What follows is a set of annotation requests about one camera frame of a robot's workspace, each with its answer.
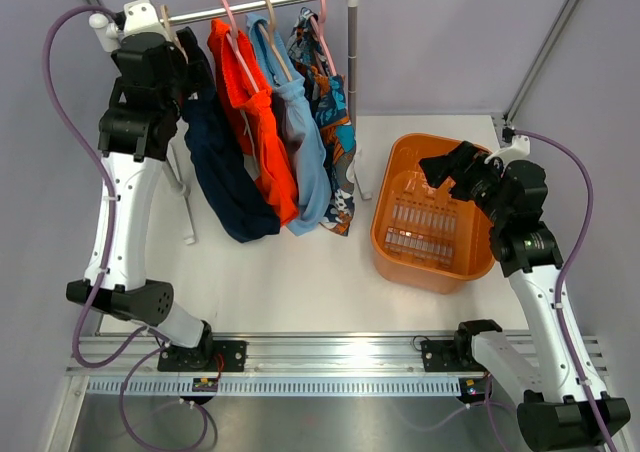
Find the navy blue shorts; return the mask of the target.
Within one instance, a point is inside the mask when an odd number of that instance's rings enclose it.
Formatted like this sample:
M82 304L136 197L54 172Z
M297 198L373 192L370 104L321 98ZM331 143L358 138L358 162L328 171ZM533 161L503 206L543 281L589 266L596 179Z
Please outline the navy blue shorts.
M280 231L280 220L244 166L244 154L227 119L210 63L200 47L188 52L200 88L184 102L184 136L197 181L224 230L246 243Z

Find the light blue shorts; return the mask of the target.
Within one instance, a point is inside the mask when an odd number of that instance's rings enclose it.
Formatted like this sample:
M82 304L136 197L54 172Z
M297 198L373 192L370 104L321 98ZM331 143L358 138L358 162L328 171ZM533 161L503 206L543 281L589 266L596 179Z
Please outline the light blue shorts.
M246 18L246 33L257 64L272 90L274 115L298 187L298 216L287 228L296 236L322 222L331 187L324 169L326 150L305 97L303 76L289 59L279 33L269 41L269 23L259 14Z

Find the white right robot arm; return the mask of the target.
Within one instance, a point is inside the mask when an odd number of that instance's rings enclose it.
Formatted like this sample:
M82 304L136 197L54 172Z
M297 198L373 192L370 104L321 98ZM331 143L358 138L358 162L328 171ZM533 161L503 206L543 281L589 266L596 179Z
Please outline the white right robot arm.
M483 366L516 408L519 430L533 451L606 446L631 418L625 399L610 395L577 326L565 275L569 266L542 221L545 170L525 159L504 161L463 141L419 162L429 186L452 180L452 198L472 202L490 221L490 248L523 309L536 366L489 320L456 331L454 360Z

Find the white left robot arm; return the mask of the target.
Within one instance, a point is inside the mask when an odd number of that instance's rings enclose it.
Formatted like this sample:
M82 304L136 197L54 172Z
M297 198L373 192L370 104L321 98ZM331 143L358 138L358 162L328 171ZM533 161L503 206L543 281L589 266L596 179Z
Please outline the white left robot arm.
M200 371L215 357L210 325L175 302L170 283L148 278L145 266L152 199L183 105L213 83L191 29L177 37L136 33L111 54L120 75L99 121L103 188L94 254L66 297L83 316L94 310L131 321L167 341L163 370Z

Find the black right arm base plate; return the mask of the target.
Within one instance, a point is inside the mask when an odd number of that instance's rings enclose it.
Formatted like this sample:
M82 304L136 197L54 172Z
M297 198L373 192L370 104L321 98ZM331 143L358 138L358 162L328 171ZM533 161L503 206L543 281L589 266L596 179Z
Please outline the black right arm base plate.
M421 358L425 372L484 373L473 359L461 356L453 340L422 340Z

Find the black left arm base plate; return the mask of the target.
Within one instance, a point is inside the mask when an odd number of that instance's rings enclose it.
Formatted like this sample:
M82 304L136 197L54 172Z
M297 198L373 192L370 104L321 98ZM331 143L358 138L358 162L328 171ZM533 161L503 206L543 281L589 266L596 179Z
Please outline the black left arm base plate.
M170 346L160 354L159 372L243 372L247 342L209 339L197 348Z

